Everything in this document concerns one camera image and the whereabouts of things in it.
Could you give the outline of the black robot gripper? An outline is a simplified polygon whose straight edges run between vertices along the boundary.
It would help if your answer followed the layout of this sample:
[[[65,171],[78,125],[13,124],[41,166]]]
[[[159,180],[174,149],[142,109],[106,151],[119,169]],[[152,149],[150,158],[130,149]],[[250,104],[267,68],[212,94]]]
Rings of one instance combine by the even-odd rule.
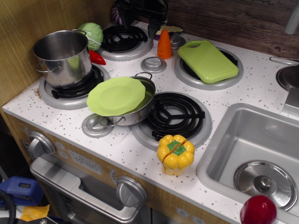
[[[155,19],[149,20],[149,38],[153,38],[160,30],[168,14],[168,3],[165,0],[116,0],[114,4],[125,28],[131,26],[136,16]]]

